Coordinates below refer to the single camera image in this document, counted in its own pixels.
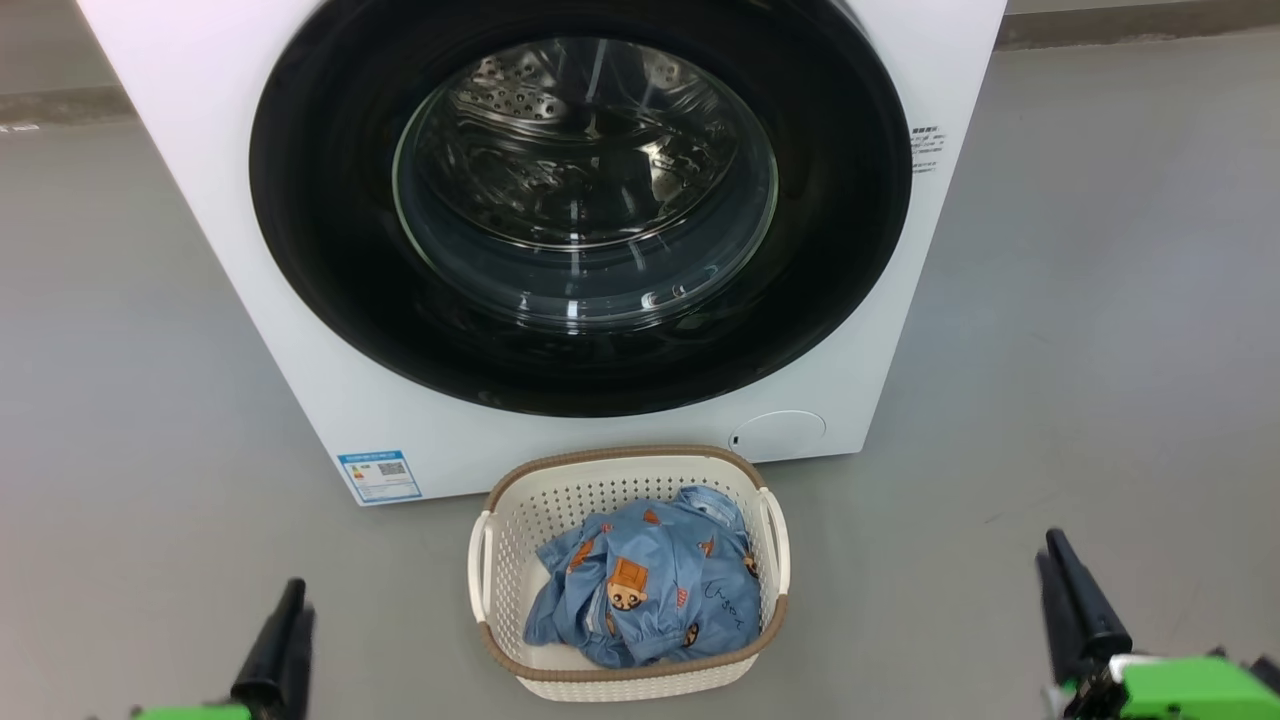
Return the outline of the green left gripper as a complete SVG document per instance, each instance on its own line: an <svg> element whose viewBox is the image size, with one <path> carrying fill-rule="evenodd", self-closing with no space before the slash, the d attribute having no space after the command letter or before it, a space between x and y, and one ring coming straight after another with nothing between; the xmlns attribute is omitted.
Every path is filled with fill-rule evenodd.
<svg viewBox="0 0 1280 720"><path fill-rule="evenodd" d="M283 720L307 720L315 620L306 582L291 578L230 687L239 703L137 708L134 720L251 720L250 707L283 707Z"/></svg>

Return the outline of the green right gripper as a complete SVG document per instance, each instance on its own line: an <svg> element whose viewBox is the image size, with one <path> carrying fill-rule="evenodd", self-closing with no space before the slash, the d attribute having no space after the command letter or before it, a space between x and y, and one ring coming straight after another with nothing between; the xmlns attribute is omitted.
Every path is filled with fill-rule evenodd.
<svg viewBox="0 0 1280 720"><path fill-rule="evenodd" d="M1044 720L1280 720L1270 657L1130 653L1129 630L1066 533L1050 528L1046 544L1036 568L1056 685L1044 689ZM1091 661L1106 662L1088 673Z"/></svg>

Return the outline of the blue small-print cartoon garment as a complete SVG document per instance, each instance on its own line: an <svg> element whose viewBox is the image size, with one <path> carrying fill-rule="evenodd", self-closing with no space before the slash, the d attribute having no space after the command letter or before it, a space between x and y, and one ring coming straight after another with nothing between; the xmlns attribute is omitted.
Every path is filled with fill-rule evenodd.
<svg viewBox="0 0 1280 720"><path fill-rule="evenodd" d="M746 533L678 502L639 498L538 550L548 582L524 626L607 669L732 653L762 633L762 583Z"/></svg>

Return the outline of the glass washing machine door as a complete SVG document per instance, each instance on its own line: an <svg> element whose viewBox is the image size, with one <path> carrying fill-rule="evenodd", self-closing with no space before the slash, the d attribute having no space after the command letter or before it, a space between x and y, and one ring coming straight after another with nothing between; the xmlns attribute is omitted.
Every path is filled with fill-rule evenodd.
<svg viewBox="0 0 1280 720"><path fill-rule="evenodd" d="M361 354L456 398L632 416L831 336L913 183L835 0L328 0L250 143L262 237Z"/></svg>

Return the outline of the white front-load washing machine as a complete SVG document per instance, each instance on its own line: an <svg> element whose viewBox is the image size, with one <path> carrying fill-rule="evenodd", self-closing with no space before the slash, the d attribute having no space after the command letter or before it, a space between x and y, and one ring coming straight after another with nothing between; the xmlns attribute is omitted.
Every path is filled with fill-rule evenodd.
<svg viewBox="0 0 1280 720"><path fill-rule="evenodd" d="M861 450L1009 0L835 0L852 13L888 69L909 138L922 126L946 132L943 159L937 172L911 174L899 246L831 336L753 384L632 416L511 413L440 393L361 354L294 292L256 217L250 143L273 68L326 1L77 0L332 474L351 495L337 455L399 450L424 498L442 498L486 492L508 470L553 454L649 445L733 454L732 430L782 410L826 421L815 457Z"/></svg>

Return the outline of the blue energy label sticker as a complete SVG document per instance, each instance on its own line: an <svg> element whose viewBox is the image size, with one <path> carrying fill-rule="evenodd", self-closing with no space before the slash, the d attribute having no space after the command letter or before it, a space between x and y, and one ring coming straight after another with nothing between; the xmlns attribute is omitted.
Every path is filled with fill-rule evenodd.
<svg viewBox="0 0 1280 720"><path fill-rule="evenodd" d="M407 459L399 450L337 455L335 460L355 500L362 507L424 498Z"/></svg>

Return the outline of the cream perforated laundry basket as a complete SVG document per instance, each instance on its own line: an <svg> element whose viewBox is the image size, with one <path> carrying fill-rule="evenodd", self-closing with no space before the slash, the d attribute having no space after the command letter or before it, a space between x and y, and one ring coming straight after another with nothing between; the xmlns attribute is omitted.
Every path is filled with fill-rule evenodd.
<svg viewBox="0 0 1280 720"><path fill-rule="evenodd" d="M538 550L594 512L639 498L672 500L708 486L740 506L762 583L762 633L744 650L687 662L607 669L562 644L531 646L524 626L548 571ZM490 492L468 541L468 593L492 657L535 696L562 703L621 703L710 691L740 679L778 634L788 605L791 544L785 514L760 473L703 445L599 448L539 459Z"/></svg>

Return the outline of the round white filter cover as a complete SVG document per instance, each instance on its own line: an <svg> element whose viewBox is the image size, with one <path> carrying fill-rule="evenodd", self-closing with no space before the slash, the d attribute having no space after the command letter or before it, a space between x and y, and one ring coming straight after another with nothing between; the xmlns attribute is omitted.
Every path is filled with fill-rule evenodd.
<svg viewBox="0 0 1280 720"><path fill-rule="evenodd" d="M727 447L749 462L815 457L826 421L814 413L782 410L745 421L730 433Z"/></svg>

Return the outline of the white text sticker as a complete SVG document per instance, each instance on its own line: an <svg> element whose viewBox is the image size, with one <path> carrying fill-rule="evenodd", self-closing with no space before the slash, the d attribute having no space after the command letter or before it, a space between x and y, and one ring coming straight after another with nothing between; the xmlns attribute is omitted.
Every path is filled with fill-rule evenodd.
<svg viewBox="0 0 1280 720"><path fill-rule="evenodd" d="M911 173L914 176L937 172L945 158L947 135L940 126L911 128Z"/></svg>

